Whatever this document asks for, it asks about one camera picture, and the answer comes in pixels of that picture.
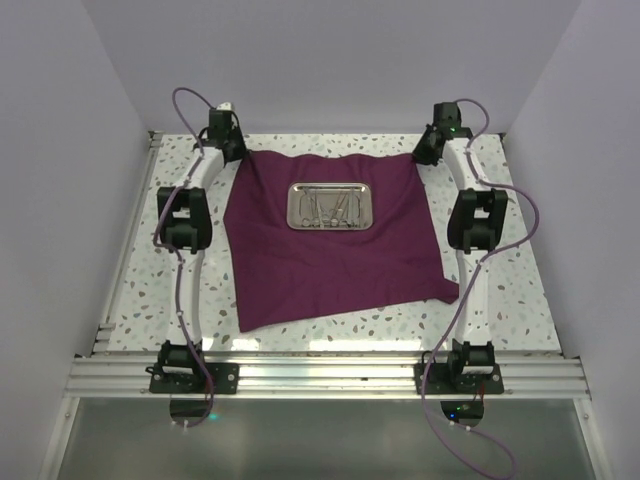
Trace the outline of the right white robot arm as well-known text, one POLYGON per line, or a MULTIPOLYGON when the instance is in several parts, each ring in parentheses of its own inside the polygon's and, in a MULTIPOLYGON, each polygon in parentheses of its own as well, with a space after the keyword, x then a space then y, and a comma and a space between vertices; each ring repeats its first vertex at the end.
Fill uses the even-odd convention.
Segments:
POLYGON ((446 360, 437 362, 434 353, 425 353, 416 365, 426 394, 474 393, 499 380, 489 326, 489 270, 483 258, 501 242, 508 194, 490 184, 473 148, 476 138, 463 125, 456 102, 437 103, 412 153, 421 165, 442 161, 458 189, 446 235, 456 254, 459 303, 437 343, 449 349, 446 360))

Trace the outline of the purple surgical drape cloth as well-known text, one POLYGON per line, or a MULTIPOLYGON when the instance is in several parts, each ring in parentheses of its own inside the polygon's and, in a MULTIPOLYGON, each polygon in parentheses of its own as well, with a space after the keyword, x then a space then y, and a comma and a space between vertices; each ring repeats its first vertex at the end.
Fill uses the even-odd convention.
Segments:
POLYGON ((237 170, 224 226, 243 333, 407 302, 451 304, 459 295, 444 275, 427 195, 408 153, 322 158, 255 152, 237 170), (366 184, 372 226, 355 232, 290 228, 287 193, 297 182, 366 184))

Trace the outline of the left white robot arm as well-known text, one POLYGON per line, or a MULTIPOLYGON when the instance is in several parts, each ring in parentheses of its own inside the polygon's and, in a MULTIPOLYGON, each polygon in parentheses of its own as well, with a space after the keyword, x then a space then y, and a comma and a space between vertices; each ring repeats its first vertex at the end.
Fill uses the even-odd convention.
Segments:
POLYGON ((213 392, 199 320, 201 270, 213 240, 207 192, 226 164, 245 154, 235 108, 223 103, 209 110, 209 124, 196 135, 184 173, 157 191, 158 223, 152 240, 168 251, 173 266, 169 327, 151 375, 169 392, 213 392))

